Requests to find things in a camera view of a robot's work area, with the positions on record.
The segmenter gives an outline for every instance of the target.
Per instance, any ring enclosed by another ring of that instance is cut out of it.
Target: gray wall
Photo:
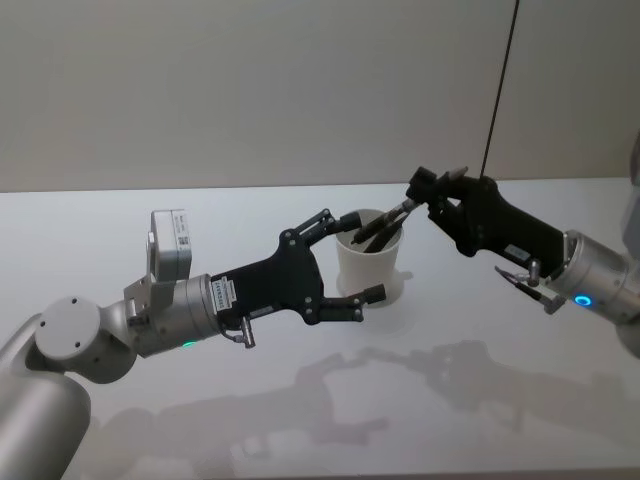
[[[0,191],[479,173],[513,0],[3,0]],[[523,0],[487,172],[622,175],[637,1]]]

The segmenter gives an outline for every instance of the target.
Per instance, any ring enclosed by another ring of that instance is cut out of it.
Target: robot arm
[[[282,309],[309,325],[363,320],[362,307],[385,299],[378,285],[325,298],[310,247],[359,228],[329,210],[280,234],[275,254],[210,277],[189,278],[191,241],[182,210],[153,212],[147,273],[108,307],[71,296],[32,317],[0,350],[0,478],[59,479],[91,416],[87,392],[65,372],[95,383],[118,380],[147,357],[222,335],[255,345],[251,321]]]
[[[526,269],[526,273],[496,271],[515,288],[555,313],[567,299],[594,311],[616,326],[627,349],[640,358],[640,135],[631,162],[634,193],[623,220],[623,240],[630,254],[619,254],[586,235],[561,232],[510,205],[489,177],[465,176],[467,169],[438,177],[419,168],[411,178],[407,199],[365,225],[354,242],[369,252],[384,247],[419,205],[453,239],[460,253],[474,256],[491,250]],[[549,298],[540,284],[555,292]]]

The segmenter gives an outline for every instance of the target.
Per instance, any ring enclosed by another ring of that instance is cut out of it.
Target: cylindrical robot link
[[[638,262],[580,232],[567,236],[569,262],[547,286],[616,325],[635,321],[640,314]]]

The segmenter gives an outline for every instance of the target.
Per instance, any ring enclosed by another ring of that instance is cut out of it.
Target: metal bracket
[[[525,274],[507,272],[498,267],[495,267],[495,269],[511,285],[536,302],[541,303],[545,313],[548,315],[556,313],[567,301],[562,295],[550,298],[534,288],[540,285],[540,262],[535,258],[529,262],[529,272]]]
[[[176,283],[187,280],[190,270],[191,239],[186,212],[152,212],[147,236],[147,273],[124,289],[129,325],[145,324],[149,315],[171,306]]]

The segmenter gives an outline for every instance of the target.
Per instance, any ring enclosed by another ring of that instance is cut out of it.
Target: white cup
[[[363,226],[384,213],[372,209],[362,209],[357,212],[360,214]],[[340,265],[338,291],[341,295],[348,297],[365,288],[382,283],[387,291],[387,296],[389,296],[394,287],[395,264],[403,236],[402,228],[391,237],[384,250],[377,253],[364,253],[372,239],[360,245],[351,244],[357,231],[356,229],[350,232],[340,232],[336,235],[338,264]]]

